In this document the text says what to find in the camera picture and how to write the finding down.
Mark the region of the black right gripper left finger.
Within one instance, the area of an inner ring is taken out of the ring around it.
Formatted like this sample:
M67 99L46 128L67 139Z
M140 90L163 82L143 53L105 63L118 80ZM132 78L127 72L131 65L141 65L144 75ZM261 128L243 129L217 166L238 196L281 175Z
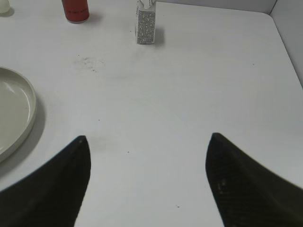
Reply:
M90 171L87 138L78 136L40 168L0 192L0 225L74 226Z

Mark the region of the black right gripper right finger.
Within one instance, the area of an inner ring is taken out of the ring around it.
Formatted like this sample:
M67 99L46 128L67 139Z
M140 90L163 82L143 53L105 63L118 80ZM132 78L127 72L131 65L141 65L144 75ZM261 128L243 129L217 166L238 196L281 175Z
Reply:
M206 176L226 227L301 227L303 190L213 133Z

